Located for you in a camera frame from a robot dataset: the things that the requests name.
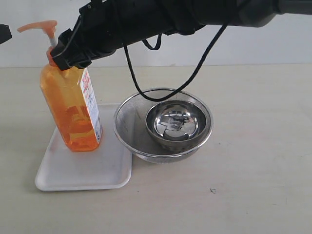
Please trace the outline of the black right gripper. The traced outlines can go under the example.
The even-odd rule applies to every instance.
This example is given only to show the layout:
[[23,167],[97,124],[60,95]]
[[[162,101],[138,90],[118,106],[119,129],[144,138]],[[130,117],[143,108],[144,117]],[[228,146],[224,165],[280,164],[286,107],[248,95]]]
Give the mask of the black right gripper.
[[157,0],[107,0],[93,9],[82,8],[80,25],[60,34],[51,56],[62,71],[82,69],[170,28]]

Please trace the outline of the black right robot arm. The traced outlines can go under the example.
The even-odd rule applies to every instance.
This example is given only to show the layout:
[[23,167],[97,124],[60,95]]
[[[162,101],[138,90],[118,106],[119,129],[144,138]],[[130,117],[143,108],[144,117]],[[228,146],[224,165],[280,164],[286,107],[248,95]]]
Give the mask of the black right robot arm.
[[165,34],[192,35],[206,25],[262,27],[275,15],[309,15],[309,0],[93,0],[51,51],[61,70],[86,68],[125,45]]

